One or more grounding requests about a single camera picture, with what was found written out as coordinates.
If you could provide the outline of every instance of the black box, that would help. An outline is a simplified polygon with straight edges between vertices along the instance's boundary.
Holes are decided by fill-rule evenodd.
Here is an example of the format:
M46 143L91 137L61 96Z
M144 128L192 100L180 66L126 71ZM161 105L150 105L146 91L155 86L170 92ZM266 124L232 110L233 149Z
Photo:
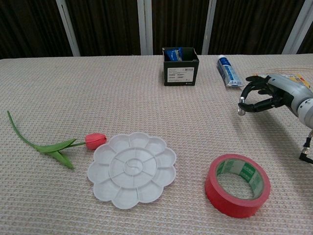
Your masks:
M164 85L165 86L194 86L199 67L199 59L193 47L182 47L183 61L170 61L164 54L165 50L177 47L164 47Z

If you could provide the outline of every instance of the robotic arm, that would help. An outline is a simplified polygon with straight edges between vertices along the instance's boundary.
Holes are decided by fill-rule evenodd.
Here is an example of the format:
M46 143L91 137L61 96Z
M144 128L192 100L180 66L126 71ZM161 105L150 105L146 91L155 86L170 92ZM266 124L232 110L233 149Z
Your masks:
M240 97L238 104L240 116L245 115L246 112L256 113L286 105L294 115L299 117L301 123L313 129L313 93L309 88L279 74L269 74L266 78L251 76L246 80L250 83ZM256 104L246 104L248 94L255 90L258 90L259 94L271 95L272 98ZM312 137L313 131L310 132L300 155L300 159L310 163L313 163L313 160L307 158L307 153Z

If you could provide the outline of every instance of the red tape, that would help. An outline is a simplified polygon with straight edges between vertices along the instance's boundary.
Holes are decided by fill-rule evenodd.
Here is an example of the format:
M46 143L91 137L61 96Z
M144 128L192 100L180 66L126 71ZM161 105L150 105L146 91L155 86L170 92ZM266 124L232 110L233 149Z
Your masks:
M223 173L235 173L251 186L254 197L241 199L227 193L217 180ZM254 215L265 203L270 193L270 182L265 171L253 160L238 154L226 154L215 159L205 181L205 193L220 212L235 218Z

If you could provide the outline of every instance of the red tulip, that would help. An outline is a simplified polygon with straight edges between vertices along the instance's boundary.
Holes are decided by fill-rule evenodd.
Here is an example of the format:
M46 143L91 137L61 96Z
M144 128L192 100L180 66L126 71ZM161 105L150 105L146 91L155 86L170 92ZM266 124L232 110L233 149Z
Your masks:
M107 137L101 133L93 133L85 137L86 147L90 150L95 150L100 145L107 142Z

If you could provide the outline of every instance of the green stem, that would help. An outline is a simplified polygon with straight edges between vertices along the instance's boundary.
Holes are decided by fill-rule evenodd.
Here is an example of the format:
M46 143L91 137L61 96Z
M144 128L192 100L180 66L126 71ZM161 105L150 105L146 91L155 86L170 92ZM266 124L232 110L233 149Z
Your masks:
M66 146L65 148L72 148L72 147L83 145L83 144L86 144L86 142L71 144L71 145Z
M16 128L14 122L13 122L13 119L10 115L10 112L9 111L6 111L8 113L8 116L9 116L9 119L10 119L10 122L11 122L11 125L15 131L15 133L21 138L22 141L24 141L25 143L27 143L28 145L32 146L33 148L36 147L36 145L34 145L33 143L29 142L27 139L25 139L21 134L20 132L18 131L18 129Z

